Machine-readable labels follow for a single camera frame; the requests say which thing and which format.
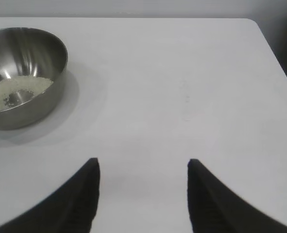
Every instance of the white wall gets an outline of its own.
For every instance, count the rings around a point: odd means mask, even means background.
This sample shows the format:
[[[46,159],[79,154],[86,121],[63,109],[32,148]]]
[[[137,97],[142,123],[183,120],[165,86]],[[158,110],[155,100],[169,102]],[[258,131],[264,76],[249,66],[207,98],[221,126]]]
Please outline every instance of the white wall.
[[[248,17],[287,69],[287,0],[0,0],[0,16]]]

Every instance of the bowl rim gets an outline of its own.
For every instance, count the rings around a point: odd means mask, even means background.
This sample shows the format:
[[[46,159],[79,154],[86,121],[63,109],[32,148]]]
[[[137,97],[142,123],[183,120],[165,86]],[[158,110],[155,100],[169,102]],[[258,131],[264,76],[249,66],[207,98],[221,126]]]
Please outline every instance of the bowl rim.
[[[45,31],[45,30],[43,30],[43,29],[32,28],[32,27],[9,27],[9,28],[1,28],[0,31],[6,31],[6,30],[10,30],[10,29],[27,29],[27,30],[28,30],[28,29],[31,29],[31,30],[36,30],[36,31],[40,31],[40,32],[44,32],[44,33],[46,33],[46,34],[49,34],[49,35],[51,35],[52,37],[54,37],[55,39],[57,39],[57,40],[61,43],[62,47],[64,48],[64,51],[66,52],[66,61],[65,61],[65,64],[64,64],[63,69],[62,69],[61,72],[59,73],[59,75],[58,75],[58,77],[56,78],[56,80],[59,79],[59,78],[63,75],[63,73],[64,73],[65,70],[66,70],[67,64],[68,64],[68,50],[67,50],[66,45],[64,44],[64,42],[63,42],[59,37],[57,37],[57,36],[56,36],[55,34],[53,34],[53,33],[50,33],[50,32],[48,32],[48,31]],[[17,105],[17,106],[11,107],[11,108],[7,108],[7,109],[4,109],[4,110],[0,110],[0,113],[4,113],[4,112],[10,111],[10,110],[12,110],[12,109],[19,108],[19,107],[21,107],[22,105],[25,105],[25,104],[27,104],[27,103],[33,101],[34,99],[36,99],[36,98],[42,96],[43,94],[45,94],[45,92],[46,92],[47,90],[49,90],[54,84],[55,84],[55,81],[53,81],[52,84],[51,84],[48,88],[46,88],[42,93],[38,94],[37,96],[31,98],[30,100],[28,100],[28,101],[26,101],[26,102],[24,102],[24,103],[21,103],[20,105]]]

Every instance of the tabletop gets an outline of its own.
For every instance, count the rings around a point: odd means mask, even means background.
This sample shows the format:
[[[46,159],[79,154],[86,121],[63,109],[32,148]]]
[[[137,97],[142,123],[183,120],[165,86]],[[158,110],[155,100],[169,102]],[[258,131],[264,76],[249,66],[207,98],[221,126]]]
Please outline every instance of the tabletop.
[[[192,232],[187,163],[287,225],[287,78],[248,19],[0,18],[68,49],[67,85],[43,121],[0,131],[0,224],[90,157],[93,232]]]

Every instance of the metal bowl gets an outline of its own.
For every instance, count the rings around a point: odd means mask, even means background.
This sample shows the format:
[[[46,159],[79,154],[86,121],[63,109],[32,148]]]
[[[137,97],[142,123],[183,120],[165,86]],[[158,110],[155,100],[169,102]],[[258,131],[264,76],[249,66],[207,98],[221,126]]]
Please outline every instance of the metal bowl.
[[[0,30],[0,81],[17,76],[48,78],[53,84],[33,97],[29,92],[12,93],[13,107],[0,111],[0,129],[29,125],[47,115],[60,100],[68,52],[55,35],[33,28]]]

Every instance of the white rice grains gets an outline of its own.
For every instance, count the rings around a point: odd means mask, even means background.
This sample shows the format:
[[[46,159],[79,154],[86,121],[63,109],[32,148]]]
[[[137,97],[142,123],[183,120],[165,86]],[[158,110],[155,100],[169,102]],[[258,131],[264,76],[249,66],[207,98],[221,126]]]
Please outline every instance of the white rice grains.
[[[11,108],[6,103],[10,94],[25,91],[35,97],[45,91],[52,83],[53,81],[50,79],[34,76],[17,76],[0,81],[0,111]]]

